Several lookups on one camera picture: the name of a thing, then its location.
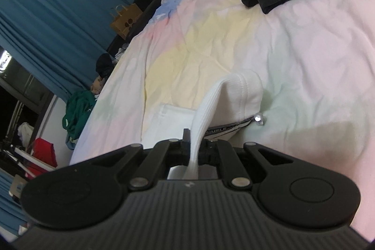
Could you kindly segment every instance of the blue curtain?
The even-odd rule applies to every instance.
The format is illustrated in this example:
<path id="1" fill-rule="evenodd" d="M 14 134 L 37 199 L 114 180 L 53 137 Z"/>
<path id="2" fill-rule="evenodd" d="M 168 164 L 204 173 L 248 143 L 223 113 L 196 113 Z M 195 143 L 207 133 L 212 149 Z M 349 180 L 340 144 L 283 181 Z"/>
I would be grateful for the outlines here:
<path id="1" fill-rule="evenodd" d="M 109 11 L 133 0 L 0 0 L 0 46 L 63 100 L 87 89 L 116 33 Z"/>
<path id="2" fill-rule="evenodd" d="M 9 195 L 13 177 L 0 171 L 0 226 L 18 236 L 18 227 L 26 223 L 21 206 Z"/>

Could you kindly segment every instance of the white fabric strap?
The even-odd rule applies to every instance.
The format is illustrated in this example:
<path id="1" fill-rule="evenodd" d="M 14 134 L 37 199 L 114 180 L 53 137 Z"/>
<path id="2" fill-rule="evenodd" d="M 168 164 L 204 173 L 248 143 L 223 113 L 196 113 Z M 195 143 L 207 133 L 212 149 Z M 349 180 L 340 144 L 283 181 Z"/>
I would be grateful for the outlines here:
<path id="1" fill-rule="evenodd" d="M 184 179 L 198 178 L 198 151 L 210 126 L 241 122 L 259 112 L 263 87 L 258 75 L 244 70 L 225 76 L 205 95 L 191 127 L 190 162 Z"/>

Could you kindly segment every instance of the light fixture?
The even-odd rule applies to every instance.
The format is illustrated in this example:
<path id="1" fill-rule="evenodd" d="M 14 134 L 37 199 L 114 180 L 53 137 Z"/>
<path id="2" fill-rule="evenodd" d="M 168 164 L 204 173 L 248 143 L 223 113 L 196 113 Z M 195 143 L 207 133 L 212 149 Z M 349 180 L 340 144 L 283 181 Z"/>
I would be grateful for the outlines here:
<path id="1" fill-rule="evenodd" d="M 0 73 L 3 73 L 5 71 L 11 59 L 12 59 L 12 56 L 9 54 L 9 52 L 4 50 L 3 54 L 0 57 Z"/>

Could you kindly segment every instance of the green clothing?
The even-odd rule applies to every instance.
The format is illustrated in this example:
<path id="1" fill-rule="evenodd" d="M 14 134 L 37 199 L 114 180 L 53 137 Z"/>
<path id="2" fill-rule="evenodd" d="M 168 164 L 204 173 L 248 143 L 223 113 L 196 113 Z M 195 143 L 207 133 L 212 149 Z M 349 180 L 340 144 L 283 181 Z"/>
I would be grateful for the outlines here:
<path id="1" fill-rule="evenodd" d="M 63 128 L 68 131 L 69 137 L 73 140 L 81 135 L 95 103 L 95 97 L 89 90 L 75 93 L 66 103 Z"/>

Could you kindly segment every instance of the ribbed black surface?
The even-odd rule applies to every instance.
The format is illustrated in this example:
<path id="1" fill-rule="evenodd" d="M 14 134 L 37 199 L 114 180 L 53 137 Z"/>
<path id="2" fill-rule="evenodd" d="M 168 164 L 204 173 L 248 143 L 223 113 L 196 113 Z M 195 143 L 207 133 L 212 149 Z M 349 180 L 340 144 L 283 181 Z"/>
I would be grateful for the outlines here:
<path id="1" fill-rule="evenodd" d="M 349 227 L 303 232 L 268 218 L 252 196 L 221 181 L 160 181 L 132 193 L 106 221 L 83 230 L 34 227 L 14 242 L 27 250 L 363 250 Z"/>

